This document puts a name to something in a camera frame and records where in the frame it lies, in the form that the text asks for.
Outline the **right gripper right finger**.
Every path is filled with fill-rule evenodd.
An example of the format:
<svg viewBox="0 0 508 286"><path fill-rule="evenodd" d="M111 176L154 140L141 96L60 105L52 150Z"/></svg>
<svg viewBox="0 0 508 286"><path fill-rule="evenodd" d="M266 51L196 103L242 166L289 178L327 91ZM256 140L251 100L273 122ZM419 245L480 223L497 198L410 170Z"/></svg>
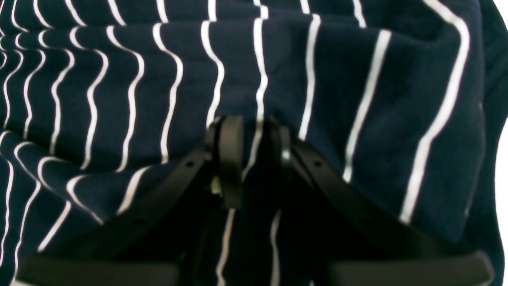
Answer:
<svg viewBox="0 0 508 286"><path fill-rule="evenodd" d="M343 241L352 250L335 254L315 235L307 236L317 286L488 286L493 281L494 269L483 251L452 246L398 221L345 183L287 125L271 118L269 130L283 206L317 209L321 220L334 224L328 237L350 231Z"/></svg>

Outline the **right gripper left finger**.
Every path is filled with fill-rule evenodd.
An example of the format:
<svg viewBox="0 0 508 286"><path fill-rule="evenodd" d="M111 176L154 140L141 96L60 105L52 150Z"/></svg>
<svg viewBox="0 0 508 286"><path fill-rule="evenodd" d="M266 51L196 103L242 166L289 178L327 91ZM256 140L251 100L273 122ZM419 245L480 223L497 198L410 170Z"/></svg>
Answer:
<svg viewBox="0 0 508 286"><path fill-rule="evenodd" d="M119 216L27 259L18 286L194 286L214 214L242 204L243 119L205 141Z"/></svg>

